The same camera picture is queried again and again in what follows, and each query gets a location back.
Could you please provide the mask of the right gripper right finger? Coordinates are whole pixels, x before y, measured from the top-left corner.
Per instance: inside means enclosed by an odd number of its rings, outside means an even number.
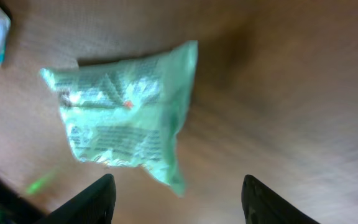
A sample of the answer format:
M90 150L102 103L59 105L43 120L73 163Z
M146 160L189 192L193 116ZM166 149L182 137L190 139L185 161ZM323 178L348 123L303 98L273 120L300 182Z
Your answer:
M319 224L250 174L241 198L246 224Z

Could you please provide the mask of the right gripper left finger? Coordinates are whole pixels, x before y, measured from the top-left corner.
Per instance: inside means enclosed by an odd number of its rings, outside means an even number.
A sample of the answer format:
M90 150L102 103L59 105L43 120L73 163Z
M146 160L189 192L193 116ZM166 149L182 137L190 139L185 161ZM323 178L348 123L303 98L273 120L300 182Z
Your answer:
M35 224L111 224L115 203L114 176L105 174Z

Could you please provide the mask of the teal wet wipes pack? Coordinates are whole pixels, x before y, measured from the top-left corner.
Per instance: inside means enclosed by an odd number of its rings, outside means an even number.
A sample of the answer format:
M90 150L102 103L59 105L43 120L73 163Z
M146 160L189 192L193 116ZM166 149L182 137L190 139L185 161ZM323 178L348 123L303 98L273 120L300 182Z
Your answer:
M58 96L73 157L143 167L178 196L185 181L176 145L190 107L198 43L148 57L71 69L43 68Z

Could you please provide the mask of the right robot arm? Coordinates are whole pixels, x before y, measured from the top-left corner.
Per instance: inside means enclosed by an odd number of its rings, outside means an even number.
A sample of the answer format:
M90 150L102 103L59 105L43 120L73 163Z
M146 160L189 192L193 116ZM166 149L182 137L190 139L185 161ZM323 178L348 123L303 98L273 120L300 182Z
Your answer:
M315 222L253 175L244 177L241 202L246 223ZM0 180L0 223L111 223L115 203L111 174L103 175L48 215Z

